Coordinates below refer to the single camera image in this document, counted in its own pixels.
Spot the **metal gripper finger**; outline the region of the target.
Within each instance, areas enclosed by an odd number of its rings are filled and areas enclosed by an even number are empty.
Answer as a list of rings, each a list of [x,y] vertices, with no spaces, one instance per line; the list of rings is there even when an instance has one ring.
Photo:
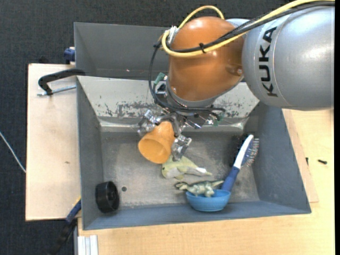
[[[172,160],[174,162],[181,160],[191,142],[191,138],[186,137],[182,134],[175,138],[171,146]]]
[[[147,110],[141,121],[138,123],[138,130],[137,133],[140,137],[145,136],[147,133],[150,133],[160,124],[160,121],[157,119],[151,110]]]

